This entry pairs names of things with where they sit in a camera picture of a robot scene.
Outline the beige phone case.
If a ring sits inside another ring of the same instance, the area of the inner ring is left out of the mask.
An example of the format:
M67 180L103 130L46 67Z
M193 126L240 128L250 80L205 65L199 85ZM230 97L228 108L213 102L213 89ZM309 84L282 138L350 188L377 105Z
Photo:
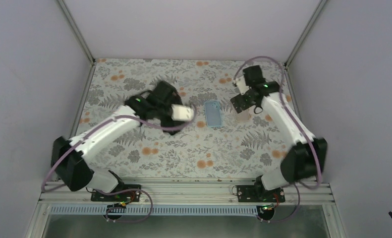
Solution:
M250 120L250 117L251 117L251 115L250 115L249 110L244 110L244 111L242 111L242 112L240 112L240 113L237 113L237 114L235 115L235 119L236 119L237 122L246 122L246 121L249 121L249 120Z

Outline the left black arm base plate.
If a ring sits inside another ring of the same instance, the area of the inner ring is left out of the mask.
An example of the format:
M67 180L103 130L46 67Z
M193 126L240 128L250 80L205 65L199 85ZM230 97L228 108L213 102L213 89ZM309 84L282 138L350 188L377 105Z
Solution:
M125 190L125 189L133 189L133 191L123 192L123 193L116 194L116 195L104 195L100 192L97 192L96 190L93 190L90 200L93 202L114 202L114 203L139 202L140 192L137 190L141 189L141 185L139 185L139 184L126 184L124 186L124 188L122 188L120 190Z

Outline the light-blue phone case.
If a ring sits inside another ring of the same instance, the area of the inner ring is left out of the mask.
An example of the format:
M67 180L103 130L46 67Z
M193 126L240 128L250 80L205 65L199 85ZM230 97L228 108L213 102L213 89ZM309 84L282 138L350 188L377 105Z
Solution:
M223 125L219 101L206 101L204 103L206 125L208 127L221 127Z

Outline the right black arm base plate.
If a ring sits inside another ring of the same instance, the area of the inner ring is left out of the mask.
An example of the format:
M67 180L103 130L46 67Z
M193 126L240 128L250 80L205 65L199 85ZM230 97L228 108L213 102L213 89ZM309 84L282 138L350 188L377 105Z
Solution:
M239 203L285 202L285 195L282 188L264 190L254 185L237 185L236 196Z

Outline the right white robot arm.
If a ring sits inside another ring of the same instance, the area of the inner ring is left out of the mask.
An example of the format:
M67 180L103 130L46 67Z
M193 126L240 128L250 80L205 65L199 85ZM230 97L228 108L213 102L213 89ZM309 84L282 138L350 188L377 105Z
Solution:
M230 100L236 112L251 107L266 111L290 146L280 166L258 176L248 192L241 193L240 201L266 202L278 189L310 177L316 177L317 183L321 183L328 144L311 133L287 106L280 85L267 82L258 65L243 69L242 76L233 84L240 92Z

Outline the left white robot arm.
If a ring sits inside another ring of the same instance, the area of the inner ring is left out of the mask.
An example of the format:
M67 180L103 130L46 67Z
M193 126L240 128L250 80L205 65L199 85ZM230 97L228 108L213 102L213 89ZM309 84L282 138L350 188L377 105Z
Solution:
M112 201L123 196L124 182L115 172L92 167L93 158L120 136L142 125L175 135L194 121L195 109L183 104L174 86L159 81L153 90L129 97L102 122L70 139L53 143L53 173L70 191L91 188Z

